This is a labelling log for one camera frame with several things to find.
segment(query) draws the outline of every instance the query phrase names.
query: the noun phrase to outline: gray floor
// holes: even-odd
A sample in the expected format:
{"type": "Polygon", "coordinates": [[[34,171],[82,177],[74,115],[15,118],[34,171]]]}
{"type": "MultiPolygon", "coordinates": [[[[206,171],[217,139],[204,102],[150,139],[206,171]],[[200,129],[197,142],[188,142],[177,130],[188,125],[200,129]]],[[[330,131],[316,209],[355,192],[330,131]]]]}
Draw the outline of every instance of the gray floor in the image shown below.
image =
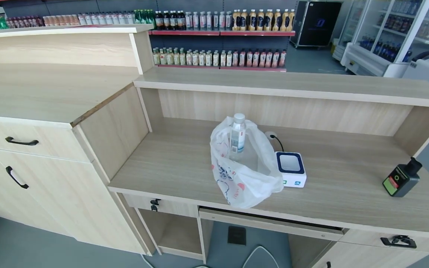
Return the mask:
{"type": "MultiPolygon", "coordinates": [[[[296,50],[290,47],[286,60],[288,71],[305,73],[347,74],[334,61],[329,50],[296,50]]],[[[418,157],[429,170],[429,145],[418,157]]],[[[247,229],[247,246],[227,243],[228,225],[217,223],[213,228],[208,266],[240,268],[256,245],[265,246],[281,268],[290,268],[286,234],[247,229]]],[[[191,268],[201,261],[164,254],[147,258],[156,268],[191,268]]],[[[267,253],[258,251],[246,268],[273,267],[267,253]]],[[[0,268],[149,268],[138,254],[77,242],[71,237],[35,229],[0,218],[0,268]]],[[[410,268],[429,268],[429,256],[410,268]]]]}

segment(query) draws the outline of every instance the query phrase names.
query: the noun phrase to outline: refrigerator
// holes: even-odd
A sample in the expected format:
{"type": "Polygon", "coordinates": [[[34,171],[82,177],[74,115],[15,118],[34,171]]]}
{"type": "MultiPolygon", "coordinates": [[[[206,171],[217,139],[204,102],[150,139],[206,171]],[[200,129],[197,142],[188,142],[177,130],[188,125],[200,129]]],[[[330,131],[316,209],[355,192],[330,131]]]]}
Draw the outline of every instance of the refrigerator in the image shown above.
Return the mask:
{"type": "Polygon", "coordinates": [[[355,0],[352,2],[347,20],[344,22],[344,27],[339,37],[339,44],[335,47],[335,51],[332,57],[338,61],[342,59],[344,55],[345,47],[349,42],[352,42],[358,29],[358,25],[362,19],[363,10],[365,7],[366,0],[355,0]]]}
{"type": "Polygon", "coordinates": [[[294,46],[324,47],[330,44],[342,2],[299,1],[291,38],[294,46]]]}
{"type": "Polygon", "coordinates": [[[429,51],[429,0],[367,0],[340,63],[357,75],[402,77],[429,51]]]}

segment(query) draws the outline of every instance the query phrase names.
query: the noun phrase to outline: counter top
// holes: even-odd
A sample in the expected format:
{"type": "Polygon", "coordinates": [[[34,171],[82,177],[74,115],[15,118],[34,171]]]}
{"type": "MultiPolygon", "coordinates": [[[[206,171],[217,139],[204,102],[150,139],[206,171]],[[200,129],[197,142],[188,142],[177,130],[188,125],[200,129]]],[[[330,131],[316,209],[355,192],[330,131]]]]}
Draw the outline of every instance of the counter top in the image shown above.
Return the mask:
{"type": "Polygon", "coordinates": [[[429,107],[427,81],[318,73],[276,73],[193,68],[148,70],[137,87],[381,102],[429,107]]]}
{"type": "Polygon", "coordinates": [[[390,197],[384,178],[410,157],[393,137],[283,127],[286,151],[302,155],[305,188],[284,188],[259,205],[228,205],[211,171],[209,137],[218,122],[165,118],[109,184],[114,192],[349,229],[429,237],[429,173],[405,197],[390,197]]]}
{"type": "Polygon", "coordinates": [[[153,29],[151,24],[48,26],[0,29],[0,37],[48,34],[125,34],[153,29]]]}
{"type": "Polygon", "coordinates": [[[137,77],[134,67],[0,64],[0,117],[73,127],[137,77]]]}

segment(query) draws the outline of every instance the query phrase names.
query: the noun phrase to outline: green label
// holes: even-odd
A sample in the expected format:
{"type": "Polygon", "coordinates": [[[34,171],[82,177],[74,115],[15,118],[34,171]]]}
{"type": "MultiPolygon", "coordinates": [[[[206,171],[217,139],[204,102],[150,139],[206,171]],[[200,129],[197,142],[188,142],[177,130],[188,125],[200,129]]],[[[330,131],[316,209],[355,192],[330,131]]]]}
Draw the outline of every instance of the green label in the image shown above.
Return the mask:
{"type": "Polygon", "coordinates": [[[397,189],[390,183],[390,181],[388,180],[388,178],[386,178],[383,181],[383,186],[385,186],[385,189],[388,191],[388,193],[390,195],[393,195],[397,191],[397,189]]]}

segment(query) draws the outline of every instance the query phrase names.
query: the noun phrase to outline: bottle cap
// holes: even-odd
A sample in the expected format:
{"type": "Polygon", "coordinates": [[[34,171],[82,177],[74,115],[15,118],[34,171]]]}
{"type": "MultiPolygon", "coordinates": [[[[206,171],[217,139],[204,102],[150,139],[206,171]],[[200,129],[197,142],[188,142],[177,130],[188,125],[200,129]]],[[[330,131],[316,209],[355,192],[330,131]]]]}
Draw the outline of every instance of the bottle cap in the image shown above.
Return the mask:
{"type": "Polygon", "coordinates": [[[414,157],[411,157],[410,162],[407,163],[407,166],[405,166],[405,171],[408,173],[408,175],[414,176],[422,168],[422,166],[422,163],[417,161],[414,157]]]}
{"type": "Polygon", "coordinates": [[[241,124],[245,120],[244,114],[235,114],[235,122],[241,124]]]}

